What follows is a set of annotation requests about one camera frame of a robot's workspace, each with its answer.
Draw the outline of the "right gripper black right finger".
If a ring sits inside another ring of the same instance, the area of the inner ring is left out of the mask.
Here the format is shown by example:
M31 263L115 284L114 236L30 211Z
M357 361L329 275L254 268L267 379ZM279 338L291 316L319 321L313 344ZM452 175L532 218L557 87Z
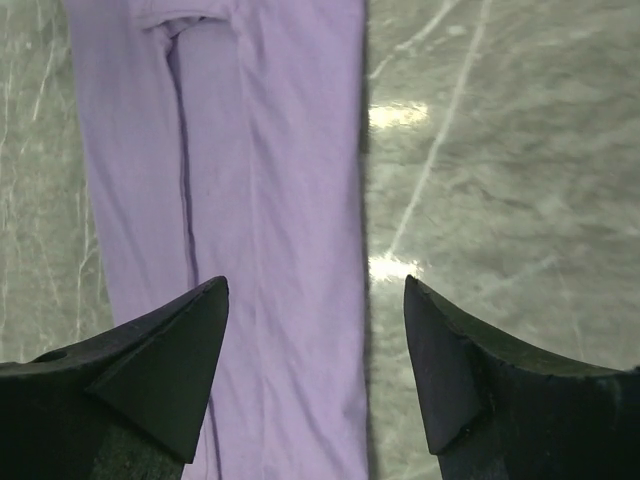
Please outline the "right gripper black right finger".
M637 370L528 344L414 277L404 322L428 449L444 478L638 477Z

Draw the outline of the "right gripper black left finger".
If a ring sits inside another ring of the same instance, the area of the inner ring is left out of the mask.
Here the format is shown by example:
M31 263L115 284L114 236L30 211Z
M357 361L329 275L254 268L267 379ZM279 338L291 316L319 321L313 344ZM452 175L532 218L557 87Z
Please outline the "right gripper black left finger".
M212 278L167 305L1 367L5 479L177 479L194 460L229 309Z

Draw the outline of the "purple t shirt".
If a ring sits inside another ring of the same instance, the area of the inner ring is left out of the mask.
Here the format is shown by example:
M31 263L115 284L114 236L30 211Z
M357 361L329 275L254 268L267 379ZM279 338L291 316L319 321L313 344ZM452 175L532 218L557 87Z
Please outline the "purple t shirt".
M229 320L188 479L365 479L361 1L68 1L116 324Z

